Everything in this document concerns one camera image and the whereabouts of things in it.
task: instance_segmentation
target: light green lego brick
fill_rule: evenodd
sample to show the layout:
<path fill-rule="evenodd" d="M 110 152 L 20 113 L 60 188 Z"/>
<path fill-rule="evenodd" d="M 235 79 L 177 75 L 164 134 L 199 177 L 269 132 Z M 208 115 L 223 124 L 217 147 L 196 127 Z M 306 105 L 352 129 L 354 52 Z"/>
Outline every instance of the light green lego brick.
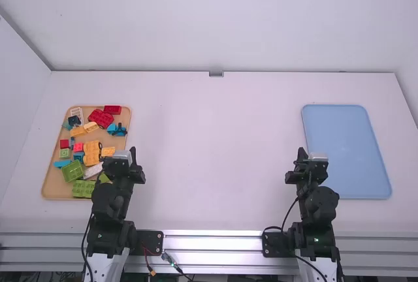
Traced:
<path fill-rule="evenodd" d="M 99 176 L 99 181 L 100 181 L 100 183 L 106 183 L 106 182 L 109 182 L 110 180 L 109 180 L 109 178 L 107 177 L 106 174 L 102 173 Z"/>
<path fill-rule="evenodd" d="M 72 196 L 73 197 L 83 197 L 84 196 L 84 189 L 85 189 L 84 181 L 78 180 L 74 182 L 72 186 Z"/>
<path fill-rule="evenodd" d="M 59 150 L 59 158 L 61 159 L 67 159 L 70 157 L 70 149 L 64 148 Z"/>
<path fill-rule="evenodd" d="M 78 160 L 73 161 L 67 166 L 63 166 L 61 171 L 67 183 L 82 178 L 83 176 L 83 168 Z"/>
<path fill-rule="evenodd" d="M 84 181 L 85 182 L 85 189 L 84 189 L 84 197 L 91 198 L 91 194 L 94 190 L 96 181 Z"/>

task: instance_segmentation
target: yellow lego brick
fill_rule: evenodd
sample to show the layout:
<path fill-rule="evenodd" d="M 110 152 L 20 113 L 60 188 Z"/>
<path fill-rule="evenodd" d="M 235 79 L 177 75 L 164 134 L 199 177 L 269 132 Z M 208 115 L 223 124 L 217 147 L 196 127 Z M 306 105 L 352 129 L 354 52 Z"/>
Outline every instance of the yellow lego brick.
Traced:
<path fill-rule="evenodd" d="M 100 153 L 102 144 L 98 140 L 92 140 L 91 142 L 84 143 L 83 150 L 86 154 L 88 153 Z"/>
<path fill-rule="evenodd" d="M 87 132 L 83 127 L 74 127 L 70 130 L 70 135 L 72 137 L 77 137 L 77 136 L 80 136 L 80 135 L 84 135 L 86 133 Z"/>
<path fill-rule="evenodd" d="M 83 157 L 83 163 L 86 166 L 94 166 L 99 162 L 99 153 L 89 153 Z"/>
<path fill-rule="evenodd" d="M 115 153 L 115 147 L 102 148 L 102 157 L 111 157 Z"/>
<path fill-rule="evenodd" d="M 96 122 L 89 122 L 84 125 L 84 129 L 86 130 L 87 133 L 93 132 L 94 130 L 97 130 L 98 128 L 99 126 L 97 125 Z"/>

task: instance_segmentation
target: blue lego brick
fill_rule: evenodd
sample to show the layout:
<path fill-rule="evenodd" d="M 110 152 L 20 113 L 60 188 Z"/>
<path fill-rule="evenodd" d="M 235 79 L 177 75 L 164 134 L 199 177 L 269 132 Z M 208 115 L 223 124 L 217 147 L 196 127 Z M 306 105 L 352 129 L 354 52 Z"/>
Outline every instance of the blue lego brick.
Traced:
<path fill-rule="evenodd" d="M 125 136 L 126 135 L 126 127 L 120 127 L 120 129 L 122 131 L 116 133 L 114 136 Z M 110 135 L 112 135 L 113 133 L 115 133 L 118 130 L 118 126 L 115 123 L 112 123 L 111 125 L 109 125 L 107 127 L 107 133 L 109 133 Z"/>
<path fill-rule="evenodd" d="M 75 137 L 71 137 L 70 139 L 70 148 L 71 150 L 74 149 L 74 144 L 76 143 L 76 138 Z"/>
<path fill-rule="evenodd" d="M 63 166 L 67 166 L 71 163 L 71 160 L 61 160 L 54 162 L 54 167 L 61 169 Z"/>
<path fill-rule="evenodd" d="M 68 131 L 72 129 L 72 126 L 68 123 L 68 120 L 65 120 L 62 124 L 62 127 L 64 129 L 67 129 Z"/>
<path fill-rule="evenodd" d="M 74 160 L 78 160 L 80 163 L 83 163 L 84 152 L 73 153 L 72 156 L 74 157 Z"/>

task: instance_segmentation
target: toy brick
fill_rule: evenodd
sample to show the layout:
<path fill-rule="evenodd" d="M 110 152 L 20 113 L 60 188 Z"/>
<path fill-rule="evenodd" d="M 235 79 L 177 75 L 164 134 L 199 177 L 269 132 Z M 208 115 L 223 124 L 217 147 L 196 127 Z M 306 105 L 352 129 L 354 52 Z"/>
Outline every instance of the toy brick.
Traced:
<path fill-rule="evenodd" d="M 77 107 L 77 108 L 73 108 L 70 110 L 70 115 L 71 116 L 78 116 L 78 118 L 81 121 L 81 126 L 84 125 L 84 118 L 83 118 L 83 109 L 81 109 L 81 107 Z"/>
<path fill-rule="evenodd" d="M 91 194 L 94 191 L 94 188 L 96 186 L 95 181 L 83 181 L 84 182 L 84 197 L 91 198 Z"/>
<path fill-rule="evenodd" d="M 70 147 L 70 143 L 68 140 L 59 140 L 60 149 L 69 148 L 69 147 Z"/>
<path fill-rule="evenodd" d="M 76 138 L 75 137 L 70 138 L 70 148 L 71 148 L 71 150 L 74 149 L 75 144 L 76 144 Z"/>
<path fill-rule="evenodd" d="M 67 129 L 68 131 L 70 131 L 70 130 L 72 129 L 72 126 L 71 126 L 71 125 L 69 125 L 68 120 L 65 120 L 65 121 L 63 122 L 62 127 L 63 127 L 64 129 Z"/>
<path fill-rule="evenodd" d="M 83 180 L 77 180 L 72 186 L 72 196 L 73 197 L 84 197 L 84 192 L 86 189 L 86 184 Z"/>
<path fill-rule="evenodd" d="M 104 106 L 103 112 L 106 114 L 120 114 L 122 111 L 121 106 Z"/>
<path fill-rule="evenodd" d="M 69 148 L 65 148 L 65 149 L 61 149 L 59 151 L 59 158 L 61 159 L 66 159 L 70 157 L 70 149 Z"/>
<path fill-rule="evenodd" d="M 80 152 L 80 151 L 83 151 L 83 143 L 75 143 L 75 144 L 74 144 L 74 149 L 73 149 L 73 151 L 74 151 L 75 153 L 78 153 L 78 152 Z"/>
<path fill-rule="evenodd" d="M 104 147 L 102 148 L 102 157 L 111 157 L 115 153 L 115 147 Z"/>
<path fill-rule="evenodd" d="M 122 123 L 120 122 L 118 123 L 118 125 L 112 123 L 108 126 L 106 131 L 112 136 L 125 136 L 128 133 L 126 131 L 126 127 L 122 127 Z"/>
<path fill-rule="evenodd" d="M 100 128 L 106 129 L 113 122 L 114 118 L 111 114 L 106 114 L 100 109 L 94 109 L 88 120 L 90 122 L 94 121 Z"/>
<path fill-rule="evenodd" d="M 84 129 L 87 133 L 93 132 L 94 130 L 97 130 L 99 126 L 96 122 L 92 121 L 84 125 Z"/>
<path fill-rule="evenodd" d="M 70 135 L 72 137 L 77 137 L 77 136 L 81 136 L 86 134 L 86 130 L 84 129 L 84 127 L 75 127 L 70 131 Z"/>
<path fill-rule="evenodd" d="M 100 153 L 102 144 L 98 140 L 92 140 L 91 142 L 84 143 L 83 150 L 86 154 L 88 153 Z"/>
<path fill-rule="evenodd" d="M 97 165 L 99 161 L 99 154 L 98 153 L 89 153 L 83 157 L 84 165 L 86 166 L 94 166 Z"/>
<path fill-rule="evenodd" d="M 99 174 L 102 168 L 103 163 L 98 163 L 94 166 L 91 166 L 90 168 L 87 168 L 83 173 L 83 179 L 90 179 L 94 177 L 96 174 Z"/>
<path fill-rule="evenodd" d="M 109 178 L 107 177 L 107 175 L 106 175 L 106 174 L 102 173 L 102 174 L 99 176 L 99 181 L 100 181 L 101 183 L 107 183 L 107 182 L 109 182 L 110 180 L 109 180 Z"/>
<path fill-rule="evenodd" d="M 68 124 L 72 127 L 77 127 L 81 125 L 81 120 L 78 116 L 68 117 Z"/>
<path fill-rule="evenodd" d="M 63 166 L 61 171 L 64 175 L 64 180 L 67 183 L 77 180 L 83 176 L 83 168 L 81 167 L 81 163 L 78 160 L 73 161 L 67 166 Z"/>
<path fill-rule="evenodd" d="M 71 160 L 55 161 L 54 167 L 61 169 L 63 166 L 69 165 L 70 163 L 71 163 Z"/>
<path fill-rule="evenodd" d="M 80 153 L 73 153 L 72 155 L 74 157 L 74 160 L 78 160 L 81 163 L 83 163 L 83 158 L 84 158 L 84 152 L 80 152 Z"/>

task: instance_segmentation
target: blue tray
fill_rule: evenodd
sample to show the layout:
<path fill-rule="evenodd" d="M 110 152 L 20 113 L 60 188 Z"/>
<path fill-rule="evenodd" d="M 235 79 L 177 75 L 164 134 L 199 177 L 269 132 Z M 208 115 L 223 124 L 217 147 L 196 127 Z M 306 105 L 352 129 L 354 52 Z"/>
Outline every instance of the blue tray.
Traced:
<path fill-rule="evenodd" d="M 341 198 L 389 198 L 392 189 L 366 109 L 308 104 L 302 109 L 309 152 L 329 157 L 326 185 Z"/>

